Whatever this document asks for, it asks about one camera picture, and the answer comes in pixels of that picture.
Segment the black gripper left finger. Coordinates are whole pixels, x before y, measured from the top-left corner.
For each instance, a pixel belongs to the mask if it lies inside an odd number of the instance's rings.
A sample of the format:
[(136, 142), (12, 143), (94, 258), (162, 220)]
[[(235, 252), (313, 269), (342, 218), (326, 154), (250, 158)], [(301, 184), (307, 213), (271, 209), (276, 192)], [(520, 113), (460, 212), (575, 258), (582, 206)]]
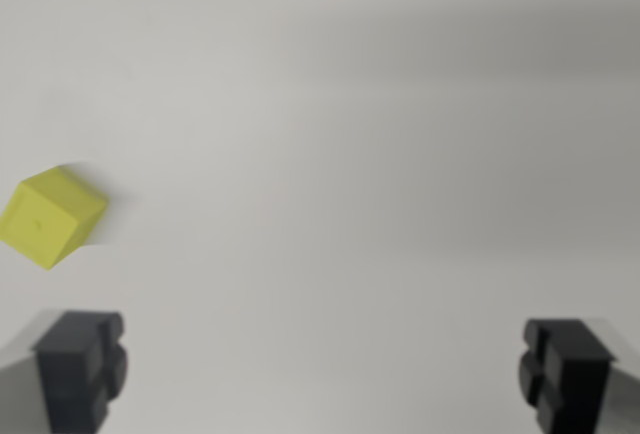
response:
[(1, 345), (3, 433), (97, 433), (128, 354), (115, 311), (46, 309)]

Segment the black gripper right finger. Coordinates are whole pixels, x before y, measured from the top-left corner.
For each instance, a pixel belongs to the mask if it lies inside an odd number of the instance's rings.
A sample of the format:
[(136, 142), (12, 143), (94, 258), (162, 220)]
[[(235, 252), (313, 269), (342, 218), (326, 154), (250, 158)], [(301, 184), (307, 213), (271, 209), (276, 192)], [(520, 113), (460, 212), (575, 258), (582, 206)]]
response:
[(601, 319), (529, 319), (518, 382), (543, 433), (637, 433), (639, 348)]

